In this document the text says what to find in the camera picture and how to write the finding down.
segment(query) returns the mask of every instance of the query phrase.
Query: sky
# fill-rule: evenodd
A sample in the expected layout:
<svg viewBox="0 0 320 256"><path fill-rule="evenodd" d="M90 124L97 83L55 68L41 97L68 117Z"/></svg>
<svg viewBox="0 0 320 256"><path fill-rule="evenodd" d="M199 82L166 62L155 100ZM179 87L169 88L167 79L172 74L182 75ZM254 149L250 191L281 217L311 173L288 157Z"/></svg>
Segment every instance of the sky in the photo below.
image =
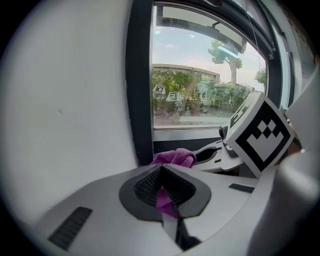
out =
<svg viewBox="0 0 320 256"><path fill-rule="evenodd" d="M197 32L176 27L153 26L152 63L185 65L220 74L222 82L231 81L228 63L214 64L208 53L212 38ZM236 82L248 84L257 91L264 91L264 86L255 80L257 71L266 67L261 55L247 42L246 50L238 56L242 68L237 69Z"/></svg>

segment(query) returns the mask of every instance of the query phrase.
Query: purple cloth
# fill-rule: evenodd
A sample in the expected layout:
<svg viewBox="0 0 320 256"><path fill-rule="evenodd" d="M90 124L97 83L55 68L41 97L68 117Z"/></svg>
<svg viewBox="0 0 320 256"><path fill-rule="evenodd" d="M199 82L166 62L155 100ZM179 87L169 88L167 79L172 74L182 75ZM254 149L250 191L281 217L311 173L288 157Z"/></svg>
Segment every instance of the purple cloth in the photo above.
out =
<svg viewBox="0 0 320 256"><path fill-rule="evenodd" d="M197 158L194 153L185 148L177 148L175 151L170 150L157 154L151 165L175 164L178 166L190 168L196 161Z"/></svg>
<svg viewBox="0 0 320 256"><path fill-rule="evenodd" d="M197 162L197 158L194 153L185 148L178 148L176 151L171 150L159 153L151 164L175 164L190 168L195 162ZM160 212L171 217L176 219L179 217L179 212L164 187L161 187L158 191L155 207Z"/></svg>

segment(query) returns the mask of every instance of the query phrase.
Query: window frame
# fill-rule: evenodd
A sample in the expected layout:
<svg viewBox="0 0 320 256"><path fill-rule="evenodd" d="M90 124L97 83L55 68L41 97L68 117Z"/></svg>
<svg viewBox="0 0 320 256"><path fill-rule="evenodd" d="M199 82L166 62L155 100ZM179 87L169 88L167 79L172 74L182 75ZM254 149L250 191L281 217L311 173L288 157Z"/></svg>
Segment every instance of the window frame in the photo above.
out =
<svg viewBox="0 0 320 256"><path fill-rule="evenodd" d="M187 130L182 131L175 127L172 127L172 130L154 131L152 88L150 86L152 83L153 39L151 31L153 27L154 5L157 4L176 5L176 7L178 5L187 6L192 11L197 12L198 10L201 14L207 13L212 17L220 19L224 25L228 24L228 27L231 26L231 29L251 42L252 46L256 47L255 42L257 42L258 49L256 50L266 57L265 60L267 62L265 93L277 107L280 107L281 102L282 66L279 46L274 31L271 29L269 19L260 3L256 7L268 25L272 41L260 25L253 18L249 20L247 12L231 0L223 1L222 7L213 7L204 0L133 0L126 40L125 76L132 138L140 165L147 165L153 160L154 141L161 142L157 138L154 140L154 132L166 133L167 135L164 136L168 138L172 137L168 134L175 131L188 136ZM216 132L213 132L212 138L216 138L215 136ZM205 138L204 140L208 140L207 144L209 144L212 138ZM171 149L176 149L177 145L178 143L171 143Z"/></svg>

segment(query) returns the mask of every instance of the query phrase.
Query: building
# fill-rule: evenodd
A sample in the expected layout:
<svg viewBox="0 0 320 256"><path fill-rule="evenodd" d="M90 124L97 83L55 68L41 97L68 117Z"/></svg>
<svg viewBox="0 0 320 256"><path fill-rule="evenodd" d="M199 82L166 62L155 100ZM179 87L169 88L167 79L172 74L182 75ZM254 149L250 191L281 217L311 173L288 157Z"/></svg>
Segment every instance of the building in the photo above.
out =
<svg viewBox="0 0 320 256"><path fill-rule="evenodd" d="M211 72L202 68L192 67L192 66L183 66L183 65L174 65L174 64L152 64L152 67L154 70L160 70L160 71L168 71L172 70L174 72L184 72L188 73L190 71L195 71L199 75L205 75L210 77L213 81L215 81L217 84L220 82L220 74Z"/></svg>

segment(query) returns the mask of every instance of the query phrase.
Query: hanging cord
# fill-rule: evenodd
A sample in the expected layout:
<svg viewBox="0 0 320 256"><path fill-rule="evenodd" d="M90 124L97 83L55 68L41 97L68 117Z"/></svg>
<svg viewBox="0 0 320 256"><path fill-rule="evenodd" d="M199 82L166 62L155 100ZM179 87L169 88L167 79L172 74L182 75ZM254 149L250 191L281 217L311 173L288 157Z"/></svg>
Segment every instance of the hanging cord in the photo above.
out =
<svg viewBox="0 0 320 256"><path fill-rule="evenodd" d="M259 70L260 71L260 54L259 54L259 47L258 47L258 42L257 42L257 38L256 38L256 33L255 33L255 30L254 30L254 27L252 26L252 23L251 23L251 19L250 19L250 15L248 13L248 8L247 8L247 0L244 1L244 4L245 4L245 11L246 11L246 15L248 16L248 19L249 19L249 22L250 22L250 25L251 25L251 29L253 31L253 35L254 35L254 39L255 39L255 46L256 46L256 49L257 49L257 53L258 53L258 60L259 60Z"/></svg>

